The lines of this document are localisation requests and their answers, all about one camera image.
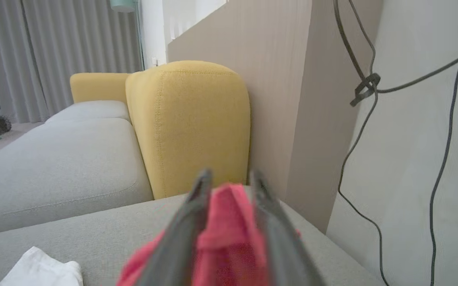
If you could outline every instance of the white cloth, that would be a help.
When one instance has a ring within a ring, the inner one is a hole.
[[[82,286],[80,265],[61,263],[33,246],[0,282],[0,286]]]

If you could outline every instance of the yellow sofa armrest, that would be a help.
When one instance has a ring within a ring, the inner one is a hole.
[[[213,187],[247,183],[250,103],[243,79],[186,60],[132,74],[127,105],[155,199],[189,192],[199,172]]]
[[[118,100],[127,103],[128,73],[76,73],[70,77],[73,102]]]

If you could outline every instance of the red cloth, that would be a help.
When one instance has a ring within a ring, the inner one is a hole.
[[[117,286],[133,286],[161,235],[124,266]],[[194,286],[267,286],[264,239],[242,185],[223,185],[211,195],[206,228],[198,236]]]

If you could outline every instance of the gray curtain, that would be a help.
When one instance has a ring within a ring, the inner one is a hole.
[[[73,103],[78,72],[141,69],[135,13],[108,0],[0,0],[0,105],[15,122],[38,122]]]

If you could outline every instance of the gray sofa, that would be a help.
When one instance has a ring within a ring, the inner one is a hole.
[[[120,101],[71,105],[0,150],[0,232],[151,199]]]
[[[163,230],[183,195],[0,232],[0,281],[32,246],[61,262],[76,261],[84,286],[115,285],[132,253]],[[382,285],[358,262],[294,210],[283,205],[301,232],[329,286]]]
[[[114,285],[130,255],[167,226],[184,196],[149,201],[141,152],[121,104],[75,104],[0,150],[0,281],[36,246],[61,262],[80,263],[85,286]],[[381,285],[284,207],[327,285]]]

